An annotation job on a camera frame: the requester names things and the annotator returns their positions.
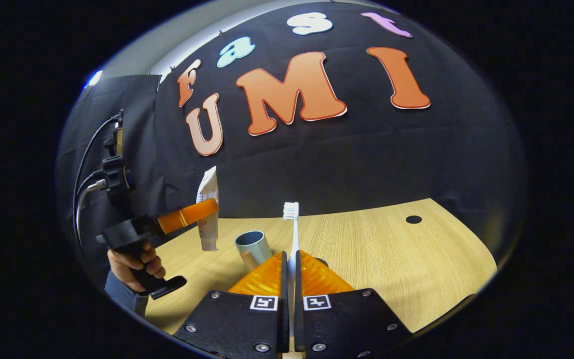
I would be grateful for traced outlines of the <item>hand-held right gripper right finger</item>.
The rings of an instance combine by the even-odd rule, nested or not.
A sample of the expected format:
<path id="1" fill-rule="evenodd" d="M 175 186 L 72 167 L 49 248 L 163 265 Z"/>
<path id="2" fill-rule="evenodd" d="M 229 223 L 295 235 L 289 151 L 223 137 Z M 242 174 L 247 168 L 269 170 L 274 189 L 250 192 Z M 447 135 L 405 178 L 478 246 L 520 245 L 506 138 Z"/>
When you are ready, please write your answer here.
<path id="1" fill-rule="evenodd" d="M 304 359 L 373 359 L 412 337 L 373 288 L 352 289 L 317 258 L 297 252 L 294 350 Z"/>

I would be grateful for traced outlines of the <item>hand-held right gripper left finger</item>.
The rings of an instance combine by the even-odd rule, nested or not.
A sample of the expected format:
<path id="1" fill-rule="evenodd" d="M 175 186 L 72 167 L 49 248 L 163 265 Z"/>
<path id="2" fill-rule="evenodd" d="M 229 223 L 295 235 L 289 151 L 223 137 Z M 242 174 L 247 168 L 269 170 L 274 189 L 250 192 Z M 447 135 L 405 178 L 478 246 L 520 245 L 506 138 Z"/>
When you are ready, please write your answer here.
<path id="1" fill-rule="evenodd" d="M 230 291 L 210 291 L 174 337 L 226 359 L 281 359 L 289 352 L 287 253 L 266 260 Z"/>

